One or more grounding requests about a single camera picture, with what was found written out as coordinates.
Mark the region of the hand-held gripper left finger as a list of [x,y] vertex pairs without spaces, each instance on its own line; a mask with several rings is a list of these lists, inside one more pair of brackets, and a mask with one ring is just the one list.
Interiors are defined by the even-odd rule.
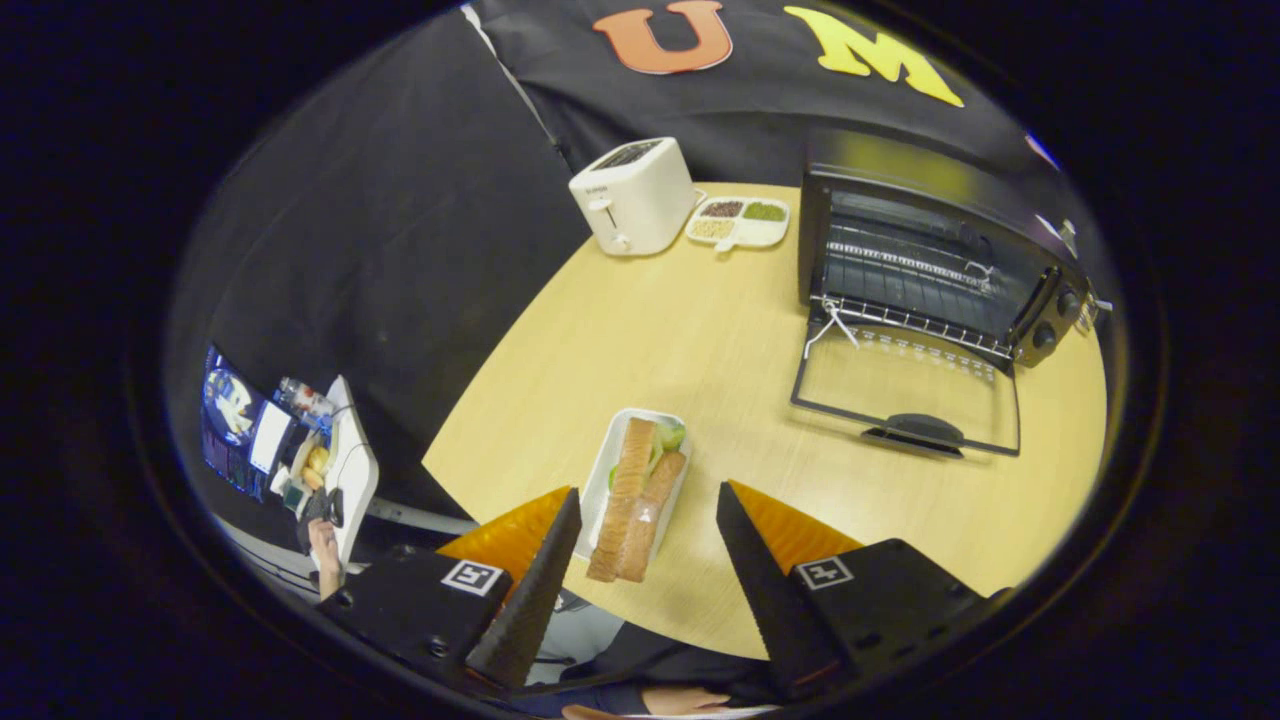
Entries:
[[393,548],[319,605],[369,648],[468,693],[520,693],[582,529],[563,486],[439,550]]

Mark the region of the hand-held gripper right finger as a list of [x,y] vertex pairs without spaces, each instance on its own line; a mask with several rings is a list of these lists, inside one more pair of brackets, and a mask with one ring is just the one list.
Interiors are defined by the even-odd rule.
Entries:
[[864,544],[739,480],[719,486],[716,524],[790,701],[901,685],[1009,596],[980,593],[905,539]]

